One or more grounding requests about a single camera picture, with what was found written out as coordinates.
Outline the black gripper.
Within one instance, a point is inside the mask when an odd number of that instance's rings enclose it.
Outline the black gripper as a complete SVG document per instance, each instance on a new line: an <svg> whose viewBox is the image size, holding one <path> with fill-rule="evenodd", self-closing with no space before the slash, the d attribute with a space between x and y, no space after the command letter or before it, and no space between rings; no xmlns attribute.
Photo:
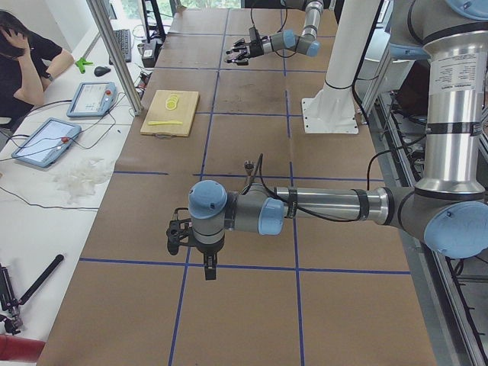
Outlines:
<svg viewBox="0 0 488 366"><path fill-rule="evenodd" d="M250 42L246 42L244 38L241 38L226 51L226 54L238 54L227 57L225 62L238 66L247 66L249 59L260 57L270 52L271 42L268 37L263 37L260 40L251 40Z"/></svg>
<svg viewBox="0 0 488 366"><path fill-rule="evenodd" d="M167 250L170 255L177 255L181 246L191 248L194 244L204 255L204 274L206 281L217 278L217 253L223 248L224 230L204 235L191 227L190 219L171 220L166 230Z"/></svg>

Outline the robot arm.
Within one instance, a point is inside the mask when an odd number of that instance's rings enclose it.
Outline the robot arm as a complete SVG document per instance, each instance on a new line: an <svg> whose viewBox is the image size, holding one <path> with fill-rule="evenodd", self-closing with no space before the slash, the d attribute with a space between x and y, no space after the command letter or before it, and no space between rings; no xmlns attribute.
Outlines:
<svg viewBox="0 0 488 366"><path fill-rule="evenodd" d="M254 1L250 10L252 26L249 28L249 40L241 38L226 51L226 63L238 66L247 66L249 60L268 53L276 53L281 58L289 58L296 53L315 57L320 49L317 41L319 23L323 12L333 9L334 1L280 1L285 9L285 19L277 33L261 35L255 26L253 8L257 4ZM291 29L285 29L287 11L289 9L301 10L305 13L303 30L301 34L295 34Z"/></svg>
<svg viewBox="0 0 488 366"><path fill-rule="evenodd" d="M213 280L227 230L277 235L285 219L300 214L393 226L448 258L469 258L487 247L487 205L476 178L487 3L398 1L392 21L393 43L421 47L430 58L423 177L411 188L373 190L270 189L251 182L242 193L201 181L189 191L188 218L169 224L170 254L195 247L206 279Z"/></svg>

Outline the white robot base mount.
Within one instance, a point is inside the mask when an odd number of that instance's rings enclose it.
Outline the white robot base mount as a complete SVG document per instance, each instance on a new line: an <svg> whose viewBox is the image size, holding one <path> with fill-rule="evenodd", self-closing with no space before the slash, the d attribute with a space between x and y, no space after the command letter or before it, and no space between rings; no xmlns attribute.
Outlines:
<svg viewBox="0 0 488 366"><path fill-rule="evenodd" d="M358 133L352 86L380 9L379 0L344 2L323 88L302 100L306 133Z"/></svg>

